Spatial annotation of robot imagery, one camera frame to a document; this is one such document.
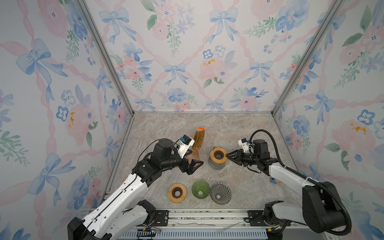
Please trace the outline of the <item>orange coffee filter pack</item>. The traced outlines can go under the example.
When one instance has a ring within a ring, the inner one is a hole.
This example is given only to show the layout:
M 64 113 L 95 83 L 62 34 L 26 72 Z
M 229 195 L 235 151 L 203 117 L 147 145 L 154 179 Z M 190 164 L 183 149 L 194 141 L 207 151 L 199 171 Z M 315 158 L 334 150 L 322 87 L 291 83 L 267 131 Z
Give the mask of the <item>orange coffee filter pack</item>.
M 195 143 L 193 144 L 193 149 L 198 151 L 201 149 L 204 139 L 205 139 L 205 128 L 197 127 L 194 135 Z

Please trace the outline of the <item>grey glass dripper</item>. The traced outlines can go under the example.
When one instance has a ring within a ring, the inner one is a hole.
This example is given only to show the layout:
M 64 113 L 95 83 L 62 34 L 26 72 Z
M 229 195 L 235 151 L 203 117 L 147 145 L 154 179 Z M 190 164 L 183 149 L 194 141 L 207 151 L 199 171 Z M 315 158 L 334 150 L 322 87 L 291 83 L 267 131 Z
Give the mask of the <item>grey glass dripper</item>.
M 211 186 L 211 199 L 218 205 L 226 205 L 232 199 L 232 192 L 225 183 L 215 183 Z

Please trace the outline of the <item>wooden ring dripper holder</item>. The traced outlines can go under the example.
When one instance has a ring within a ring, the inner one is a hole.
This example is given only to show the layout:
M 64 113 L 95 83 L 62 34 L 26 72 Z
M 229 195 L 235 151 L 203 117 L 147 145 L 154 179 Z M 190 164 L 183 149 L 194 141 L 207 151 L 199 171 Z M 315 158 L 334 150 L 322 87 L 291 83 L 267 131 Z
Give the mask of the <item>wooden ring dripper holder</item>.
M 210 159 L 213 163 L 222 165 L 227 161 L 227 152 L 222 148 L 213 148 L 210 153 Z

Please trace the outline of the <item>grey glass carafe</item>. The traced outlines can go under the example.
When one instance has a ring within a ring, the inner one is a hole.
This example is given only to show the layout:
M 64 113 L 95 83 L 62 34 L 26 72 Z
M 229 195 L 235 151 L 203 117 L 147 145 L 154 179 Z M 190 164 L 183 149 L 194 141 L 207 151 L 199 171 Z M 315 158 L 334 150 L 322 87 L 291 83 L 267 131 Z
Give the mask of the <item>grey glass carafe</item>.
M 225 166 L 225 164 L 226 164 L 226 162 L 225 162 L 224 164 L 222 164 L 222 165 L 215 164 L 215 163 L 213 163 L 213 161 L 209 158 L 209 165 L 210 165 L 213 169 L 215 169 L 215 170 L 221 170 L 221 169 L 223 169 L 224 166 Z

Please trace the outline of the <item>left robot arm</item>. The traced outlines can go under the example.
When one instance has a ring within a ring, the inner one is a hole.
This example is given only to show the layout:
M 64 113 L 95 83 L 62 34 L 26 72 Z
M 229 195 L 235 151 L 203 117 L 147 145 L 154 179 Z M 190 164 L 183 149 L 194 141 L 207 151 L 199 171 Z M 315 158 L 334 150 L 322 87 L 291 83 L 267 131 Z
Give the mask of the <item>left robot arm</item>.
M 84 218 L 74 218 L 68 224 L 70 240 L 116 240 L 132 228 L 149 226 L 154 221 L 156 208 L 147 200 L 135 207 L 126 207 L 146 191 L 162 173 L 174 168 L 188 175 L 203 165 L 202 161 L 187 159 L 195 141 L 184 135 L 176 142 L 170 139 L 153 141 L 154 149 L 142 153 L 132 172 L 120 187 Z

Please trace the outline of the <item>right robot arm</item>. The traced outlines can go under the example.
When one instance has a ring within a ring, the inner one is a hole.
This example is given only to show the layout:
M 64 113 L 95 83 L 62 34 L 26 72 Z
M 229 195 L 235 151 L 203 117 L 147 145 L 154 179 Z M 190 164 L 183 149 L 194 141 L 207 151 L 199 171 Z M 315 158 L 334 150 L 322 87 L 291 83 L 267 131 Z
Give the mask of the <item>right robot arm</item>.
M 226 155 L 228 160 L 247 169 L 256 166 L 258 173 L 279 180 L 302 198 L 300 205 L 281 201 L 266 204 L 264 221 L 268 225 L 286 220 L 306 225 L 315 233 L 345 236 L 352 231 L 350 214 L 332 183 L 297 172 L 284 165 L 279 156 L 272 158 L 264 140 L 254 140 L 251 145 L 240 140 L 240 145 L 241 149 Z

